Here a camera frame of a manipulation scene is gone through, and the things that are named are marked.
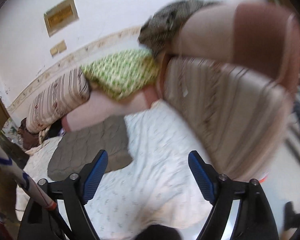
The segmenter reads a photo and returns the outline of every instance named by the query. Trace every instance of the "white comforter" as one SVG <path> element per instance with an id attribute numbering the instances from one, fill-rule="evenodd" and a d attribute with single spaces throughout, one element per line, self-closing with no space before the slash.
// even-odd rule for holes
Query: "white comforter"
<path id="1" fill-rule="evenodd" d="M 197 150 L 205 162 L 210 160 L 186 122 L 164 101 L 126 116 L 125 122 L 133 161 L 105 174 L 85 205 L 99 237 L 131 239 L 150 224 L 182 229 L 206 219 L 211 205 L 203 199 L 187 157 Z M 59 140 L 51 139 L 30 157 L 24 170 L 35 181 L 48 177 L 47 166 Z M 24 210 L 27 201 L 18 188 L 16 209 Z M 60 213 L 66 217 L 63 206 Z"/>

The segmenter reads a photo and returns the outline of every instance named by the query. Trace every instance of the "wall outlet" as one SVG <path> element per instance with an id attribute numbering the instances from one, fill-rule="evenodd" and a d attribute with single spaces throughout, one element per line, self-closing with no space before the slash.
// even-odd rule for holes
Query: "wall outlet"
<path id="1" fill-rule="evenodd" d="M 67 45 L 65 43 L 65 40 L 58 43 L 56 46 L 50 49 L 51 56 L 55 56 L 58 53 L 61 53 L 67 49 Z"/>

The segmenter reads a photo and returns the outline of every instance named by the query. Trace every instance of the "gray quilted blanket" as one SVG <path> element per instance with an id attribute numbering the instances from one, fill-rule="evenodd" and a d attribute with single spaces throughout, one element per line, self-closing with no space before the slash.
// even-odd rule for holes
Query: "gray quilted blanket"
<path id="1" fill-rule="evenodd" d="M 101 149 L 109 156 L 106 172 L 122 169 L 132 161 L 127 148 L 124 118 L 111 116 L 102 123 L 64 135 L 49 162 L 48 176 L 63 180 L 71 173 L 79 173 Z"/>

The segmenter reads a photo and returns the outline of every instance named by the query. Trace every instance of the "leg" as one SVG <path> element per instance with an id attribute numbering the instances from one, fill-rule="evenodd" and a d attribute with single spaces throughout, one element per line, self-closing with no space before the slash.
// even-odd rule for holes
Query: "leg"
<path id="1" fill-rule="evenodd" d="M 292 202 L 288 202 L 284 206 L 284 230 L 290 228 L 298 228 L 300 226 L 300 214 L 296 214 L 293 210 Z"/>

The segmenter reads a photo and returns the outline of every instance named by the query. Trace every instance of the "screw head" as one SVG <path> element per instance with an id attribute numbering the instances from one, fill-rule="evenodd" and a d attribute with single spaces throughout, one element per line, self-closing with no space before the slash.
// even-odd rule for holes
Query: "screw head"
<path id="1" fill-rule="evenodd" d="M 39 184 L 40 186 L 42 186 L 42 185 L 46 184 L 46 182 L 47 182 L 46 179 L 40 179 L 40 180 L 38 181 L 38 184 Z"/>
<path id="2" fill-rule="evenodd" d="M 219 174 L 219 179 L 226 180 L 228 179 L 228 176 L 226 174 Z"/>
<path id="3" fill-rule="evenodd" d="M 257 179 L 251 179 L 250 182 L 253 184 L 253 185 L 258 185 L 259 184 L 259 181 Z"/>
<path id="4" fill-rule="evenodd" d="M 75 180 L 75 179 L 77 179 L 79 177 L 79 175 L 77 174 L 77 173 L 72 173 L 71 175 L 70 175 L 70 179 L 72 179 L 72 180 Z"/>

